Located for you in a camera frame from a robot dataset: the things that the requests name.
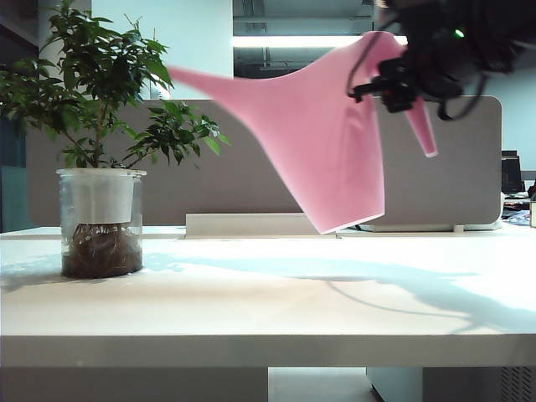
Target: robotic arm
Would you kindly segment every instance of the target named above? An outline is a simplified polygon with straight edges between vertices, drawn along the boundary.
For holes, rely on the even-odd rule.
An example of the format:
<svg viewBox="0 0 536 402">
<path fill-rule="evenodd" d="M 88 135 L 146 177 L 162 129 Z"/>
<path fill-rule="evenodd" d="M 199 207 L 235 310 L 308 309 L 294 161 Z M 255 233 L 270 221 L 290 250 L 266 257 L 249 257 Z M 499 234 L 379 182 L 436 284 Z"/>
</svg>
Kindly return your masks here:
<svg viewBox="0 0 536 402">
<path fill-rule="evenodd" d="M 449 116 L 446 104 L 479 78 L 483 92 L 487 77 L 509 74 L 526 49 L 536 49 L 534 0 L 384 0 L 391 22 L 398 22 L 408 48 L 397 59 L 379 64 L 379 76 L 349 94 L 380 93 L 390 112 L 411 109 L 418 95 L 440 104 L 438 115 Z"/>
</svg>

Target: black cable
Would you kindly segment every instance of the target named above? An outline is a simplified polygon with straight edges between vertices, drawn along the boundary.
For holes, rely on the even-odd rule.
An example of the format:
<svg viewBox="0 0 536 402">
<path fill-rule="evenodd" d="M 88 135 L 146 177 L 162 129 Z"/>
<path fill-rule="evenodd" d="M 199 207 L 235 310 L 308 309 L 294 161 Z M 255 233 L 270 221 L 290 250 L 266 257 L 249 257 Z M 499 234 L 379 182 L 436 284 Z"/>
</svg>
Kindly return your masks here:
<svg viewBox="0 0 536 402">
<path fill-rule="evenodd" d="M 390 27 L 392 24 L 396 23 L 397 20 L 398 20 L 397 17 L 392 17 L 390 20 L 388 20 L 384 25 L 382 25 L 379 28 L 378 32 L 374 34 L 373 38 L 370 39 L 370 42 L 368 42 L 365 50 L 361 53 L 361 57 L 353 65 L 352 69 L 350 70 L 350 73 L 348 74 L 348 81 L 346 82 L 346 93 L 348 96 L 353 97 L 353 87 L 352 87 L 353 77 L 355 76 L 356 71 L 359 70 L 359 67 L 361 67 L 361 64 L 363 64 L 367 56 L 369 56 L 369 53 L 372 50 L 372 48 L 376 45 L 376 42 L 378 42 L 378 39 L 381 36 L 381 31 L 384 31 L 385 29 Z"/>
<path fill-rule="evenodd" d="M 446 111 L 446 102 L 447 99 L 444 99 L 439 104 L 439 109 L 437 110 L 437 116 L 443 121 L 454 121 L 460 120 L 461 118 L 467 116 L 471 111 L 477 106 L 478 101 L 482 98 L 484 89 L 486 88 L 487 76 L 484 74 L 480 75 L 480 81 L 478 82 L 477 94 L 467 103 L 463 110 L 455 116 L 450 116 Z"/>
</svg>

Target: white desk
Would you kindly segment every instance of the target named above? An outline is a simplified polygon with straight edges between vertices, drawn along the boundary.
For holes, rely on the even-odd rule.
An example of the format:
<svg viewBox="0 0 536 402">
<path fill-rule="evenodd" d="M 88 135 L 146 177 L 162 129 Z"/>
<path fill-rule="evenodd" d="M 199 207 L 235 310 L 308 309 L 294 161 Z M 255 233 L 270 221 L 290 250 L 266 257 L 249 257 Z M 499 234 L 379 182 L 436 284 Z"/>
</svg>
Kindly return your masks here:
<svg viewBox="0 0 536 402">
<path fill-rule="evenodd" d="M 3 235 L 3 366 L 536 365 L 534 229 L 225 241 L 152 232 L 142 271 L 95 281 L 59 276 L 57 230 Z"/>
</svg>

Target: desk divider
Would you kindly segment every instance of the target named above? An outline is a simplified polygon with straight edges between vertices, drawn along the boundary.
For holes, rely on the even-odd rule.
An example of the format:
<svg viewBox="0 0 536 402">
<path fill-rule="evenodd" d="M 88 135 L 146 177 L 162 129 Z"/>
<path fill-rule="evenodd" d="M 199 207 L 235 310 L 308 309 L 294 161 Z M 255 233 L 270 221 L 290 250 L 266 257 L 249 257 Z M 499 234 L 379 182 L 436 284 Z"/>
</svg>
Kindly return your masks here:
<svg viewBox="0 0 536 402">
<path fill-rule="evenodd" d="M 328 237 L 305 214 L 186 214 L 186 239 Z"/>
</svg>

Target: pink watering can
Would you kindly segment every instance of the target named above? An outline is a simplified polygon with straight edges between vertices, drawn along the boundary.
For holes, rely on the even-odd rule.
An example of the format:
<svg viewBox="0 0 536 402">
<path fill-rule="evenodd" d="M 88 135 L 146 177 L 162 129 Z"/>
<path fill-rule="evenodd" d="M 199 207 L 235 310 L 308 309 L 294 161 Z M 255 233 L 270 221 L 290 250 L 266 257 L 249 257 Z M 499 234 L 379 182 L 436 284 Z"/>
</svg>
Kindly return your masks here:
<svg viewBox="0 0 536 402">
<path fill-rule="evenodd" d="M 169 68 L 172 79 L 211 95 L 258 139 L 281 179 L 320 233 L 384 214 L 384 169 L 372 96 L 356 104 L 347 81 L 372 37 L 376 43 L 352 87 L 378 75 L 381 60 L 404 46 L 390 33 L 367 33 L 295 73 L 265 80 L 223 78 Z M 437 154 L 419 98 L 406 116 L 426 156 Z"/>
</svg>

